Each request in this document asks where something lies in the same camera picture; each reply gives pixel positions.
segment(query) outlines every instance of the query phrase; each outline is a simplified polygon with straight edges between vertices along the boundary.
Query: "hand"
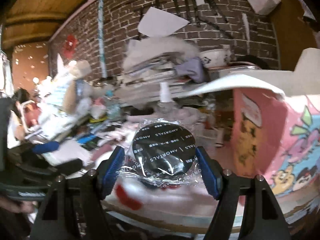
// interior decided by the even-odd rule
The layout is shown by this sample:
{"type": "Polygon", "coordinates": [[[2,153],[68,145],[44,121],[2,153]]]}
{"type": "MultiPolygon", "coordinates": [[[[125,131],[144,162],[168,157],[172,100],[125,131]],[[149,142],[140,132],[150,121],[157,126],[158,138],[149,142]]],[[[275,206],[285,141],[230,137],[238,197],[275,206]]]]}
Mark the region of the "hand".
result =
{"type": "Polygon", "coordinates": [[[6,209],[12,213],[33,213],[35,211],[31,201],[22,201],[21,204],[18,205],[4,196],[0,196],[0,208],[6,209]]]}
{"type": "Polygon", "coordinates": [[[17,126],[16,130],[14,131],[14,136],[17,138],[19,141],[23,141],[26,133],[24,131],[24,128],[22,125],[17,126]]]}

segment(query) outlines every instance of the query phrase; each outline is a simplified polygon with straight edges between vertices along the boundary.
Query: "gray cloth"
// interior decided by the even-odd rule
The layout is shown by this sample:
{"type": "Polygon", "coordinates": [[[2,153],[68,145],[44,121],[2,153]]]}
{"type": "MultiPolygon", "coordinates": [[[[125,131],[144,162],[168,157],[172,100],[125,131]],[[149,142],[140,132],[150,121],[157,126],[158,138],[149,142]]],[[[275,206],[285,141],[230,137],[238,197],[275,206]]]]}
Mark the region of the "gray cloth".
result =
{"type": "Polygon", "coordinates": [[[207,73],[205,72],[199,57],[194,57],[180,65],[175,65],[174,68],[176,69],[178,76],[188,76],[194,82],[202,83],[207,79],[207,73]]]}

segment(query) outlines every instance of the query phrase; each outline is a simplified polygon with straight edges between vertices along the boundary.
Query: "orange wall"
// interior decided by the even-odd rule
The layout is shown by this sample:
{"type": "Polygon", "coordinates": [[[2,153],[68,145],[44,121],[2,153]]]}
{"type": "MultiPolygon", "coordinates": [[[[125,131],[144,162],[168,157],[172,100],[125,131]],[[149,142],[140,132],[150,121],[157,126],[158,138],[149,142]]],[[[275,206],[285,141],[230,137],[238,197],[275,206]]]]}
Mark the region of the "orange wall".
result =
{"type": "Polygon", "coordinates": [[[21,87],[30,93],[35,88],[33,78],[37,77],[41,81],[48,75],[48,47],[46,42],[28,43],[14,48],[12,78],[15,90],[21,87]]]}

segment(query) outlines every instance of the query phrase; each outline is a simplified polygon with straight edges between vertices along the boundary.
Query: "light bulb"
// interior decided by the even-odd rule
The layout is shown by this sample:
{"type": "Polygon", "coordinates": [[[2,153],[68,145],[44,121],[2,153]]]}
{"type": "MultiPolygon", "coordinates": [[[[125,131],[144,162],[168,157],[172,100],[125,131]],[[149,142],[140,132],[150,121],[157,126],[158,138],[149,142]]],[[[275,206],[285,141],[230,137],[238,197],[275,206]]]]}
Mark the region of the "light bulb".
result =
{"type": "Polygon", "coordinates": [[[77,64],[77,62],[75,60],[71,60],[68,65],[75,66],[76,64],[77,64]]]}

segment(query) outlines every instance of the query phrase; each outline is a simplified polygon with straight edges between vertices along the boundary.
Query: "brick wall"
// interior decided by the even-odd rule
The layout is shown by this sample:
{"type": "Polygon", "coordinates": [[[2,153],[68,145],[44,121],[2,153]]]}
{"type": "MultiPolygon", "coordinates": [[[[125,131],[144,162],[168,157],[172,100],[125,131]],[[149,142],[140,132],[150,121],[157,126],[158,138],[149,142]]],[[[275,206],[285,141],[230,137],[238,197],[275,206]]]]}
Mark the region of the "brick wall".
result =
{"type": "MultiPolygon", "coordinates": [[[[159,0],[161,8],[170,13],[176,13],[173,0],[159,0]]],[[[233,58],[239,55],[252,54],[264,59],[271,68],[278,66],[276,40],[272,25],[267,17],[254,14],[247,0],[215,0],[220,10],[227,17],[225,24],[220,15],[214,16],[208,4],[198,7],[201,17],[216,23],[226,30],[234,39],[226,39],[213,27],[201,23],[194,24],[192,1],[188,0],[193,22],[178,30],[174,35],[195,42],[201,51],[218,49],[223,44],[231,46],[233,58]],[[246,41],[242,14],[246,13],[250,23],[251,41],[246,41]]],[[[140,19],[140,8],[154,6],[154,0],[105,0],[104,4],[104,44],[108,74],[121,71],[121,62],[125,57],[126,44],[129,39],[138,37],[137,26],[140,19]]],[[[178,0],[182,17],[186,17],[184,0],[178,0]]],[[[101,77],[97,40],[97,8],[98,1],[91,4],[78,14],[57,35],[50,44],[50,68],[56,73],[57,53],[61,51],[68,34],[73,34],[79,41],[74,55],[75,60],[86,59],[92,66],[92,73],[87,80],[101,77]]]]}

